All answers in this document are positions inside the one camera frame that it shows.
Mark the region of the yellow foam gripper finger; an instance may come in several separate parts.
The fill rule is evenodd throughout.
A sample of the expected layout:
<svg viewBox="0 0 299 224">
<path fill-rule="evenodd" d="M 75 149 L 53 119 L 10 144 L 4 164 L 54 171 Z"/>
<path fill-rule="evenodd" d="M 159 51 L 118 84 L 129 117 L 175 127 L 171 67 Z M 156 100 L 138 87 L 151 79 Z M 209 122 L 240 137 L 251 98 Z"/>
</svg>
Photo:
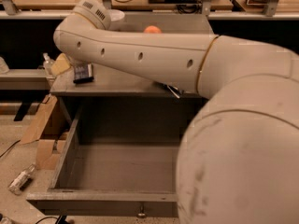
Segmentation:
<svg viewBox="0 0 299 224">
<path fill-rule="evenodd" d="M 54 61 L 53 65 L 51 66 L 52 74 L 57 77 L 60 74 L 64 73 L 71 67 L 70 62 L 68 61 L 66 55 L 61 53 L 56 60 Z"/>
</svg>

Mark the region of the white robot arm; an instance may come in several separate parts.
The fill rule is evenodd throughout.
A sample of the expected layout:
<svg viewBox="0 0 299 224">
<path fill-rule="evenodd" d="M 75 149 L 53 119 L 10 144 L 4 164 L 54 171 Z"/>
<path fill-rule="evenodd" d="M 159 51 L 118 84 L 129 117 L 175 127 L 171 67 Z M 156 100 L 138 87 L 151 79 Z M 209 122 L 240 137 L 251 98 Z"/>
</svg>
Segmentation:
<svg viewBox="0 0 299 224">
<path fill-rule="evenodd" d="M 81 0 L 57 48 L 206 99 L 178 152 L 180 224 L 299 224 L 299 56 L 213 34 L 115 32 Z"/>
</svg>

